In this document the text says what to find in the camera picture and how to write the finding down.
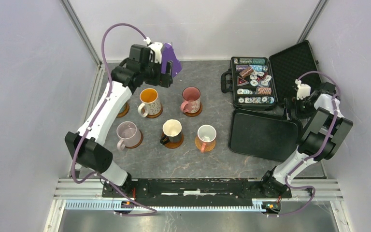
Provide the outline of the dark pink mug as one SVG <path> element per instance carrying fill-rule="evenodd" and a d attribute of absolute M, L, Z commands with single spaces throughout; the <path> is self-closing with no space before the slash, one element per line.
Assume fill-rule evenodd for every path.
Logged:
<path fill-rule="evenodd" d="M 200 110 L 201 92 L 197 87 L 187 87 L 182 92 L 183 102 L 180 110 L 183 113 L 194 114 Z"/>

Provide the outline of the floral mug yellow inside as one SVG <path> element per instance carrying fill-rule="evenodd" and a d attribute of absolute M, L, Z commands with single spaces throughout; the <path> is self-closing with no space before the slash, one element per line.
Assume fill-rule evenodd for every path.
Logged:
<path fill-rule="evenodd" d="M 160 111 L 161 102 L 158 98 L 158 92 L 154 88 L 144 89 L 140 93 L 141 104 L 138 107 L 138 113 L 142 117 L 155 115 Z"/>

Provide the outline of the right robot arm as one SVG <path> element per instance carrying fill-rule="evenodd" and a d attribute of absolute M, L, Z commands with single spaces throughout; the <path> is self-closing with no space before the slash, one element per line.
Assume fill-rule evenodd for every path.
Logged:
<path fill-rule="evenodd" d="M 262 177 L 259 189 L 263 196 L 280 196 L 291 190 L 292 180 L 298 174 L 336 154 L 354 124 L 341 113 L 338 97 L 336 86 L 324 82 L 304 98 L 304 107 L 315 109 L 315 113 L 305 125 L 296 151 Z"/>

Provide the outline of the light lilac mug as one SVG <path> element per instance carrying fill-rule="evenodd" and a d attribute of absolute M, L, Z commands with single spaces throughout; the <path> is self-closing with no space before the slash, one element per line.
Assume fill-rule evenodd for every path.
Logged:
<path fill-rule="evenodd" d="M 116 129 L 116 134 L 119 138 L 117 143 L 119 151 L 122 151 L 126 146 L 136 145 L 141 138 L 140 129 L 131 121 L 120 123 Z"/>

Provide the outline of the cream mug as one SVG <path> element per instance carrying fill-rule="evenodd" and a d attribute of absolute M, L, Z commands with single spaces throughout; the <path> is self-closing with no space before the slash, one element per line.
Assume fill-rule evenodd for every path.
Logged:
<path fill-rule="evenodd" d="M 182 134 L 182 125 L 176 119 L 169 119 L 167 120 L 163 126 L 163 137 L 160 139 L 160 143 L 162 145 L 166 145 L 168 143 L 179 143 L 183 136 Z"/>

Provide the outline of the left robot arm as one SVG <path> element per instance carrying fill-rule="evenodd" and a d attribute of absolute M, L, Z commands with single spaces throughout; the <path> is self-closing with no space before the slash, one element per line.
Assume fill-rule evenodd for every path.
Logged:
<path fill-rule="evenodd" d="M 181 71 L 170 43 L 134 44 L 129 57 L 110 73 L 106 91 L 77 132 L 68 132 L 65 143 L 74 163 L 89 168 L 114 184 L 114 191 L 121 197 L 132 192 L 128 173 L 113 160 L 113 154 L 103 145 L 118 112 L 143 83 L 169 87 Z"/>

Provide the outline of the black tray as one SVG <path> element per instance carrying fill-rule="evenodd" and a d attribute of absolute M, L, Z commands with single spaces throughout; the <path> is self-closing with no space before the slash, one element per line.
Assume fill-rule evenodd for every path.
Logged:
<path fill-rule="evenodd" d="M 284 162 L 297 149 L 302 123 L 286 116 L 235 109 L 228 148 L 238 154 Z"/>

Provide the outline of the pink dotted white mug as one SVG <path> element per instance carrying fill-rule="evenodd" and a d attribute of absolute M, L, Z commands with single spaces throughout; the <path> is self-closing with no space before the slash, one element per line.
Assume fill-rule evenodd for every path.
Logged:
<path fill-rule="evenodd" d="M 197 137 L 205 142 L 216 140 L 216 129 L 211 125 L 202 125 L 197 131 Z"/>

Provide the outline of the woven round coaster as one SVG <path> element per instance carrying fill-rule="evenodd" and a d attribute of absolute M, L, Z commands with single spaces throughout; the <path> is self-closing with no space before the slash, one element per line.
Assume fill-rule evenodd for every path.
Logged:
<path fill-rule="evenodd" d="M 196 137 L 195 145 L 200 152 L 209 152 L 215 148 L 216 140 L 213 140 L 211 142 L 205 142 L 201 140 L 199 137 Z"/>

